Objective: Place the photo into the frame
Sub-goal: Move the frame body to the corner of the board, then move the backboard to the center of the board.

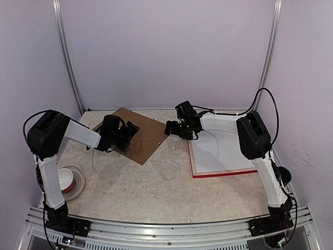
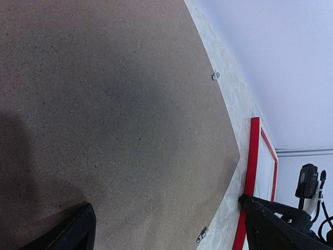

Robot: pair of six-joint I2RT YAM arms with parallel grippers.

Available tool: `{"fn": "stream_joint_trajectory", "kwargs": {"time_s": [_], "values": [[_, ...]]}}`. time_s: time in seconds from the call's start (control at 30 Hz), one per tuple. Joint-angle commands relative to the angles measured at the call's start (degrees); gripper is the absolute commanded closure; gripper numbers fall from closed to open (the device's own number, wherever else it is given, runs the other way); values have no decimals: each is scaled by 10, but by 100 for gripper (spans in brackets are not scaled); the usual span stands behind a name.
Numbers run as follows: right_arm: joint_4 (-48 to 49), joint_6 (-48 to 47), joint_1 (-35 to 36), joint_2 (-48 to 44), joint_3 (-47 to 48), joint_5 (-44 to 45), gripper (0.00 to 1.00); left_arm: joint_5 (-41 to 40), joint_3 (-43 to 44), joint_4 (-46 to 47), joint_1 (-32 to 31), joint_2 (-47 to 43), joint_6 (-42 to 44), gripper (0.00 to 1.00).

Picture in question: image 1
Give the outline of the brown backing board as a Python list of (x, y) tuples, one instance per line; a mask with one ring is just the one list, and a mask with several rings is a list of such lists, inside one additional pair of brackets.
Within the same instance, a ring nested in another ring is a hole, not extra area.
[(119, 108), (107, 114), (93, 131), (101, 138), (96, 149), (119, 154), (143, 165), (167, 136), (165, 124), (136, 112)]

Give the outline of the cat photo print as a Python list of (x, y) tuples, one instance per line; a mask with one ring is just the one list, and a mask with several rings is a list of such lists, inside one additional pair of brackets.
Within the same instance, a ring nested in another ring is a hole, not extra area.
[(231, 176), (254, 173), (256, 169), (240, 151), (238, 135), (217, 130), (199, 133), (199, 139), (188, 141), (194, 178)]

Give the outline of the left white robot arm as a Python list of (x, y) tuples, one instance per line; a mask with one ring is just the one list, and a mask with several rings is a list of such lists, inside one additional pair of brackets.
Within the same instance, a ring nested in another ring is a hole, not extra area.
[(68, 215), (68, 206), (60, 189), (57, 154), (63, 139), (87, 148), (110, 153), (125, 151), (140, 128), (116, 115), (106, 115), (97, 131), (55, 111), (40, 111), (40, 119), (23, 136), (35, 158), (37, 182), (43, 192), (44, 228), (72, 236), (87, 237), (91, 222)]

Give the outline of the red wooden picture frame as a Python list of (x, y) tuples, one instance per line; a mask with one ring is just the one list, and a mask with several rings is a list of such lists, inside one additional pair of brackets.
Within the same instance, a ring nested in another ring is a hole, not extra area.
[(239, 146), (219, 146), (188, 142), (192, 177), (210, 178), (256, 173), (254, 165), (240, 152)]

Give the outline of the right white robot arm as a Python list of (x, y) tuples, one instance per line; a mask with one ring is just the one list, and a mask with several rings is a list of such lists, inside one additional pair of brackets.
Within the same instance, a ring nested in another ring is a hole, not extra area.
[(196, 140), (204, 130), (218, 130), (238, 136), (240, 151), (257, 170), (268, 198), (267, 217), (249, 221), (252, 236), (269, 234), (295, 227), (290, 211), (296, 201), (285, 189), (285, 183), (272, 152), (271, 136), (257, 111), (245, 115), (221, 115), (207, 111), (178, 112), (178, 121), (167, 121), (165, 135), (177, 135), (183, 139)]

